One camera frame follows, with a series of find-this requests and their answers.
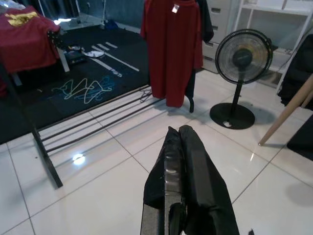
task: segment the hanging t-shirt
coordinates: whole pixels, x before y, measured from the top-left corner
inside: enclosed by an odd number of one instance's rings
[[[181,107],[192,69],[202,67],[201,17],[195,0],[146,0],[146,39],[154,97]]]

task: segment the wall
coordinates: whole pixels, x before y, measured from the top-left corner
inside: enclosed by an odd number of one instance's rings
[[[87,2],[90,3],[89,15],[102,18],[103,0],[78,0],[81,11],[88,13]],[[106,17],[118,23],[140,27],[144,0],[107,0]]]

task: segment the black fan base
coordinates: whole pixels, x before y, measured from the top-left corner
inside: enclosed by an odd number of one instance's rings
[[[213,106],[210,111],[210,116],[218,125],[233,129],[243,130],[251,127],[255,122],[253,112],[242,105],[237,105],[232,117],[230,115],[231,103],[221,103]]]

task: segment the wooden chair leg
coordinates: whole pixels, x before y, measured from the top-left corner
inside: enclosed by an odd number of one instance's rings
[[[289,104],[286,106],[284,111],[281,113],[279,118],[267,131],[264,137],[260,140],[259,145],[262,146],[274,133],[275,131],[284,123],[284,121],[295,111],[297,107],[310,95],[313,90],[313,74],[304,83],[300,90],[295,94]]]
[[[312,99],[313,99],[313,91],[311,91],[308,97],[304,100],[304,102],[301,105],[301,108],[305,108]]]

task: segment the white tile floor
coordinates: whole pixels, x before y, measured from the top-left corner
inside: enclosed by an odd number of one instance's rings
[[[198,73],[196,109],[188,113],[160,102],[133,117],[55,151],[51,160],[64,183],[55,190],[31,135],[0,145],[0,235],[138,235],[143,187],[157,159],[167,127],[191,125],[225,179],[242,235],[313,234],[313,162],[285,145],[312,115],[298,109],[264,147],[258,140],[283,110],[275,90],[259,83],[244,87],[240,102],[256,115],[255,125],[230,131],[216,125],[209,109],[231,101],[235,86],[219,75]],[[41,132],[45,136],[98,115],[119,100]],[[143,107],[136,103],[46,142],[47,148]],[[85,161],[71,158],[83,153]]]

